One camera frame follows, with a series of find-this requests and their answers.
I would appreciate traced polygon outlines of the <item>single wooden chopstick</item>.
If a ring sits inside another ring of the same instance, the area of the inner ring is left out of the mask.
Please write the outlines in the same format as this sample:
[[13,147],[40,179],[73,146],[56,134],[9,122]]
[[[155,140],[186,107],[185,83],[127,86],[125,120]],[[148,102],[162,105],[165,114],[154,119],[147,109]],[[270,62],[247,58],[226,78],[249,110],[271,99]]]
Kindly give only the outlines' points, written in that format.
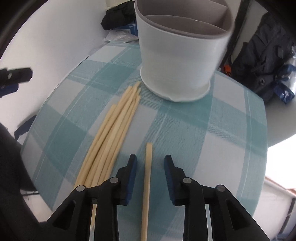
[[147,143],[145,152],[144,191],[142,201],[141,241],[147,240],[149,222],[149,196],[152,170],[152,143]]

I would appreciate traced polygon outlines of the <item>wooden chopstick far right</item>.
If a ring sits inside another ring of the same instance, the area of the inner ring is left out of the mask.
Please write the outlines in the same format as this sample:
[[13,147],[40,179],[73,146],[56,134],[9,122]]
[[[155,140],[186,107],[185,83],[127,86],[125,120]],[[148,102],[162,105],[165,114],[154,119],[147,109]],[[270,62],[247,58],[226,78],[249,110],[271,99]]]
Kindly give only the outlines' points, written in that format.
[[112,154],[112,157],[107,158],[97,184],[102,184],[104,181],[106,181],[107,179],[110,178],[112,170],[113,170],[114,165],[116,163],[119,151],[120,151],[123,141],[125,139],[126,133],[129,129],[130,123],[132,122],[132,118],[133,118],[135,111],[138,107],[140,98],[141,98],[140,95],[136,94],[135,99],[132,101],[132,105],[129,108],[129,110],[127,111],[127,114],[124,117],[123,122],[119,128],[119,135],[117,135],[115,137],[114,143],[111,147],[111,151],[109,152],[110,154]]

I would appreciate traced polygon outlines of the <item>teal plaid tablecloth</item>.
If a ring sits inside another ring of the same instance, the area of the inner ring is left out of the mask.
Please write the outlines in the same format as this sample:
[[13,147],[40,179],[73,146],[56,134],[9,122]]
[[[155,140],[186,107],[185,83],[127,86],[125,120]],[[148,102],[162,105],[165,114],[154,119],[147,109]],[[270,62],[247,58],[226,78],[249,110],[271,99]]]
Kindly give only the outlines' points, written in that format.
[[[138,44],[111,43],[78,65],[39,111],[22,147],[27,172],[50,209],[73,190],[76,177],[105,115],[129,86],[141,80]],[[263,101],[216,72],[209,93],[195,102],[159,98],[144,85],[113,173],[130,155],[138,159],[128,206],[118,213],[121,240],[140,240],[147,143],[152,143],[148,240],[181,240],[184,207],[170,201],[164,158],[200,184],[222,184],[253,214],[262,190],[267,123]]]

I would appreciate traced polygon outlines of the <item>wooden chopstick middle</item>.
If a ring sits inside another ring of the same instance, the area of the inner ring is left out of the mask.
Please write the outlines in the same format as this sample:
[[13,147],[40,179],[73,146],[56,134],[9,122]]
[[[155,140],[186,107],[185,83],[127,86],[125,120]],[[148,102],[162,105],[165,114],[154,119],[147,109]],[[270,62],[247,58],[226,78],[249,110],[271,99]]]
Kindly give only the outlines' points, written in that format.
[[109,178],[140,101],[140,88],[128,87],[117,104],[109,109],[89,148],[77,184],[93,187]]

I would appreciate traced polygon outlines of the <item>black jacket pile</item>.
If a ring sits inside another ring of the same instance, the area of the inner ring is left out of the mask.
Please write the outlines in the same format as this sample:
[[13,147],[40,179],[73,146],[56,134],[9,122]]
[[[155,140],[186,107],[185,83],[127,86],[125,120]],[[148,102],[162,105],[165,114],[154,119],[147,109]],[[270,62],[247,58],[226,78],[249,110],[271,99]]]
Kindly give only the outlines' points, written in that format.
[[113,30],[135,22],[134,1],[126,1],[106,11],[101,26],[104,30]]

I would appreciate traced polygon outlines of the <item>blue cardboard box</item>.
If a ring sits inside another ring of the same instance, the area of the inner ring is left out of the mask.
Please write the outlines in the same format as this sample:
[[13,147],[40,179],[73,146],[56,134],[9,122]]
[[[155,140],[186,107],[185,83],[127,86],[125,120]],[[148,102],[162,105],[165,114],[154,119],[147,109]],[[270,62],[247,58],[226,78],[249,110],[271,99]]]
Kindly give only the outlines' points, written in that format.
[[121,30],[121,31],[125,31],[125,32],[128,32],[132,35],[135,35],[138,37],[138,30],[137,30],[137,24],[136,22],[132,22],[128,25],[125,25],[125,26],[121,26],[121,27],[118,27],[116,28],[117,30]]

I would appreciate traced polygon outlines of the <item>silver blue folded umbrella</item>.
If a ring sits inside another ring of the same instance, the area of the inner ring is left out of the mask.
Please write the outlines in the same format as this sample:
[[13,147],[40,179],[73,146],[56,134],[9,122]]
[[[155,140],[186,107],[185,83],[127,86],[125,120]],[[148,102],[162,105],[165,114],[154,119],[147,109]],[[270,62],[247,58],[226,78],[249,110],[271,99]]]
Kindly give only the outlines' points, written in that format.
[[295,45],[277,72],[273,92],[284,104],[290,103],[295,98]]

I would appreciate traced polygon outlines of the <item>dark backpack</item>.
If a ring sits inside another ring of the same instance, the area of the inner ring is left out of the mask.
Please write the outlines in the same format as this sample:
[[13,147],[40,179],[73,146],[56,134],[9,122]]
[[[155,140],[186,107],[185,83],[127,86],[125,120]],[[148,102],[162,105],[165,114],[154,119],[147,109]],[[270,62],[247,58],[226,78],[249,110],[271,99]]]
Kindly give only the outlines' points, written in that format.
[[270,13],[265,13],[249,42],[231,66],[232,78],[265,103],[274,96],[278,72],[291,56],[295,40]]

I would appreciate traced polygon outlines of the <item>white utensil holder cup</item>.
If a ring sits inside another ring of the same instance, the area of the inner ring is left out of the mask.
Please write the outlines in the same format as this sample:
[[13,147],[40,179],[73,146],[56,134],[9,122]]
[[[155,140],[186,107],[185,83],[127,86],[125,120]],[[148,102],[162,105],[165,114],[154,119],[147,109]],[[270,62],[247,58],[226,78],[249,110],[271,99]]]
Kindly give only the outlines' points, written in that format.
[[203,98],[234,27],[225,1],[136,1],[140,76],[174,102]]

